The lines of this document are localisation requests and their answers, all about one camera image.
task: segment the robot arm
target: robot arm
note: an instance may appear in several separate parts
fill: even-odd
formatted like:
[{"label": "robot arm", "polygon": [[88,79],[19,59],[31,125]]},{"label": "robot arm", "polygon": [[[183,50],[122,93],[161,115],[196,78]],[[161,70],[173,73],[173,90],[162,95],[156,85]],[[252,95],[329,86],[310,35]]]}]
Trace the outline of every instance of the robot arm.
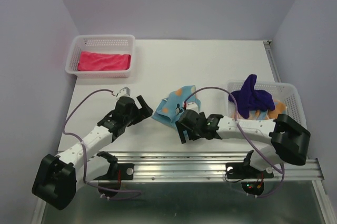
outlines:
[{"label": "robot arm", "polygon": [[[149,108],[142,96],[137,97],[141,104],[141,108],[138,109],[135,100],[129,97],[129,94],[130,90],[127,87],[118,93],[115,109],[97,123],[97,126],[83,138],[82,143],[75,144],[57,156],[48,154],[42,159],[32,188],[34,195],[59,210],[71,202],[76,190],[84,184],[80,179],[82,174],[79,171],[83,172],[81,167],[87,160],[84,160],[81,144],[85,145],[87,159],[90,159],[100,149],[123,134],[126,127],[135,125],[152,115],[153,110]],[[97,158],[94,159],[97,162],[97,168],[101,166],[97,169],[99,172],[102,172],[102,169],[107,171],[111,165],[117,165],[117,159],[109,154],[98,153]],[[91,172],[88,180],[92,180],[93,176],[96,176],[96,172]]]},{"label": "robot arm", "polygon": [[[245,139],[234,119],[222,115],[210,115],[206,118],[204,113],[198,113],[193,107],[193,104],[187,105],[186,111],[176,122],[183,144],[186,143],[185,132],[189,140]],[[305,165],[310,133],[288,115],[279,115],[275,120],[238,120],[238,123],[251,140],[269,145],[260,152],[272,164],[288,162],[293,165]],[[269,166],[260,154],[252,150],[242,163],[231,163],[228,178],[257,178]]]}]

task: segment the gray floor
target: gray floor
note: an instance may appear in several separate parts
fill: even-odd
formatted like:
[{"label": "gray floor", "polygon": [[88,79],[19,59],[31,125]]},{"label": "gray floor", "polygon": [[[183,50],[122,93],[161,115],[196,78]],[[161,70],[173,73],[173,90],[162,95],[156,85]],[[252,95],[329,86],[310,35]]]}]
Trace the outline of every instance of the gray floor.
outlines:
[{"label": "gray floor", "polygon": [[[266,183],[265,191],[275,185]],[[66,209],[47,206],[43,223],[324,223],[310,181],[285,182],[279,192],[265,199],[247,197],[241,193],[240,183],[126,186],[140,189],[144,195],[130,201],[106,201],[87,186]]]}]

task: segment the blue cloth with orange dots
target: blue cloth with orange dots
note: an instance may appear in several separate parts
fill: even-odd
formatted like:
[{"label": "blue cloth with orange dots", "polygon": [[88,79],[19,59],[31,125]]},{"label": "blue cloth with orange dots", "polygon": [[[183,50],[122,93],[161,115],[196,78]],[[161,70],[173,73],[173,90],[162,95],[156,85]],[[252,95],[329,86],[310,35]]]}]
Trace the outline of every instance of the blue cloth with orange dots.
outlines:
[{"label": "blue cloth with orange dots", "polygon": [[[195,92],[195,86],[184,86],[171,92],[168,97],[162,99],[152,118],[162,124],[177,129],[175,122],[179,120],[184,111],[183,103],[193,92]],[[187,102],[195,102],[200,110],[201,102],[195,95],[193,95]]]}]

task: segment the orange polka dot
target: orange polka dot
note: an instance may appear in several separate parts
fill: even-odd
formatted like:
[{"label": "orange polka dot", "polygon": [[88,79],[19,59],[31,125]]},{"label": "orange polka dot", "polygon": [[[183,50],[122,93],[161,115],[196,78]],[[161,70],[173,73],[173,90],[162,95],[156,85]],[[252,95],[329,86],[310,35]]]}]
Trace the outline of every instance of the orange polka dot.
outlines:
[{"label": "orange polka dot", "polygon": [[175,94],[177,94],[178,96],[181,96],[183,94],[183,89],[179,89],[177,91],[174,92]]}]

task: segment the basket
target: basket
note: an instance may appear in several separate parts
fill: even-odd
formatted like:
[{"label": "basket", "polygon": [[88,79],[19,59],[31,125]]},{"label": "basket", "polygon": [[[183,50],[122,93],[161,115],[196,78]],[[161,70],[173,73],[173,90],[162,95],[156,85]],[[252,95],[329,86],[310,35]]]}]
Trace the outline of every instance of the basket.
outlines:
[{"label": "basket", "polygon": [[[231,80],[227,82],[227,90],[229,92],[241,90],[244,81]],[[277,99],[285,103],[287,107],[287,115],[306,128],[305,115],[297,89],[291,84],[274,83],[274,82],[256,82],[255,90],[265,90]],[[228,101],[226,97],[227,115],[231,116],[234,113],[234,104]]]},{"label": "basket", "polygon": [[[130,67],[127,70],[104,70],[81,72],[77,70],[82,51],[106,54],[130,54]],[[127,78],[134,65],[135,37],[132,35],[85,35],[74,38],[65,70],[79,78]]]}]

